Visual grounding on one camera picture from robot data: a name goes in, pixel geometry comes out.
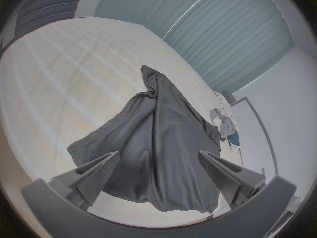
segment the mattress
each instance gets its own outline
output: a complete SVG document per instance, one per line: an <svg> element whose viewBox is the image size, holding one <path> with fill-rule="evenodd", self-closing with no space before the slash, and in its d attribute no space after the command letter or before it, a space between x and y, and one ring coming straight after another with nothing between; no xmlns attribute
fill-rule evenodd
<svg viewBox="0 0 317 238"><path fill-rule="evenodd" d="M169 45L144 26L105 18L78 18L41 27L12 44L0 62L1 122L20 165L32 180L76 168L67 147L119 113L147 91L145 64L163 74L202 117L221 109L217 95ZM228 141L220 157L242 165ZM214 216L230 208L220 194ZM89 212L115 222L171 227L210 213L159 212L101 193Z"/></svg>

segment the teal curtain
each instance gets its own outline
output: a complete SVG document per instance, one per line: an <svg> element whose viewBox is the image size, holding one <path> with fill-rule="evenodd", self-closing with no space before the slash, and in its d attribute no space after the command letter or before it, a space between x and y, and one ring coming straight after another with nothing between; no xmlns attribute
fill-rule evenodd
<svg viewBox="0 0 317 238"><path fill-rule="evenodd" d="M101 0L95 16L142 24L162 38L197 0ZM235 92L294 46L272 0L201 0L164 38L218 91Z"/></svg>

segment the crumpled gray cloth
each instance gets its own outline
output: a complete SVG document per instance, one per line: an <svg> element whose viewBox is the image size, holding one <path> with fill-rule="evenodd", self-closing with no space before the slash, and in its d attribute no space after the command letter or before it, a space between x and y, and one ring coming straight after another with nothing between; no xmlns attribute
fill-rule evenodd
<svg viewBox="0 0 317 238"><path fill-rule="evenodd" d="M219 129L220 137L227 138L229 135L234 134L236 128L232 120L229 117L224 116L220 109L215 108L210 111L210 118L213 121L217 117L219 117L219 119L221 120L221 125Z"/></svg>

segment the blue cloth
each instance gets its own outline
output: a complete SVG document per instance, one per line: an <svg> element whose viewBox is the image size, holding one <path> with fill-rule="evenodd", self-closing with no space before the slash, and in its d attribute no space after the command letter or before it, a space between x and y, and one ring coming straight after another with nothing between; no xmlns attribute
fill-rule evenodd
<svg viewBox="0 0 317 238"><path fill-rule="evenodd" d="M233 135L231 137L228 138L228 140L229 140L230 144L240 146L239 134L238 134L237 130L233 133Z"/></svg>

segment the black cloth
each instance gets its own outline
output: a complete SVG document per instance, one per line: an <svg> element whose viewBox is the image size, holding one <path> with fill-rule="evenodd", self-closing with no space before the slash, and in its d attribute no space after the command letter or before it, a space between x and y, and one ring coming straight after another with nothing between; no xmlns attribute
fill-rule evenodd
<svg viewBox="0 0 317 238"><path fill-rule="evenodd" d="M219 190L198 161L200 150L219 156L220 133L162 73L141 68L148 92L134 96L101 128L73 143L77 166L120 151L104 192L158 210L213 211Z"/></svg>

